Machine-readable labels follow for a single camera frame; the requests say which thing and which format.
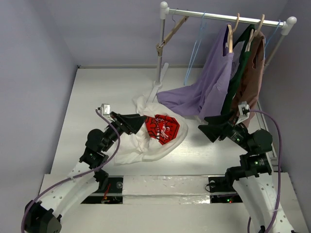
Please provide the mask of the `white t shirt red print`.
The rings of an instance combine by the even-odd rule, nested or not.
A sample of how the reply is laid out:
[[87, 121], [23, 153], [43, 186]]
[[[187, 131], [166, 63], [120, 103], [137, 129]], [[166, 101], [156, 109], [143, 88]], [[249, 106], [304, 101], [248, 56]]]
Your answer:
[[122, 134], [115, 155], [116, 165], [157, 161], [177, 148], [188, 133], [185, 119], [166, 106], [147, 102], [147, 96], [133, 98], [136, 112], [146, 116], [136, 134]]

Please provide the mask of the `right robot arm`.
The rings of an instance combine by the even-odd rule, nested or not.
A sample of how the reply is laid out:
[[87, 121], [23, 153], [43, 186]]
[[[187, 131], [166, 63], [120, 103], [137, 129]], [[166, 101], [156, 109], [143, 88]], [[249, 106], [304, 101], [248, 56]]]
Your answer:
[[280, 185], [274, 185], [273, 169], [267, 153], [272, 151], [272, 135], [265, 129], [249, 133], [232, 114], [210, 116], [198, 128], [211, 141], [230, 139], [243, 148], [240, 165], [226, 170], [224, 176], [211, 177], [210, 193], [236, 192], [250, 216], [248, 226], [257, 233], [293, 233], [280, 204]]

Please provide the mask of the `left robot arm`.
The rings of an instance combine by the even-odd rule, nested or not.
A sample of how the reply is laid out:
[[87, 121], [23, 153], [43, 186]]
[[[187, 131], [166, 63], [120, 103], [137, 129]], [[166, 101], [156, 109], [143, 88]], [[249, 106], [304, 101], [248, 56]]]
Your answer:
[[61, 220], [73, 207], [79, 205], [91, 193], [107, 188], [108, 173], [102, 168], [113, 156], [106, 152], [116, 144], [116, 155], [121, 135], [136, 134], [145, 123], [146, 116], [121, 115], [111, 112], [99, 115], [108, 126], [105, 131], [91, 130], [87, 135], [85, 151], [67, 177], [40, 193], [26, 207], [21, 223], [23, 233], [59, 233]]

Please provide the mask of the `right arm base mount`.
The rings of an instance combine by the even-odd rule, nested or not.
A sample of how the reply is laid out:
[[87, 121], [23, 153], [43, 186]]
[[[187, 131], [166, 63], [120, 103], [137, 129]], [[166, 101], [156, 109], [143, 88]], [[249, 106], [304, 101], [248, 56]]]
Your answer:
[[209, 177], [205, 190], [209, 193], [211, 203], [242, 203], [238, 193], [226, 183], [225, 177]]

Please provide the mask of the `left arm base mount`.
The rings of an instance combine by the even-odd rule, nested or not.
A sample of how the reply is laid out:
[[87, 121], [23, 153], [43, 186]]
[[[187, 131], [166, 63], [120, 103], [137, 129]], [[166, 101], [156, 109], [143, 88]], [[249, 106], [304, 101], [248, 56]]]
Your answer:
[[88, 196], [82, 204], [122, 204], [123, 203], [123, 176], [108, 178], [104, 190], [97, 190]]

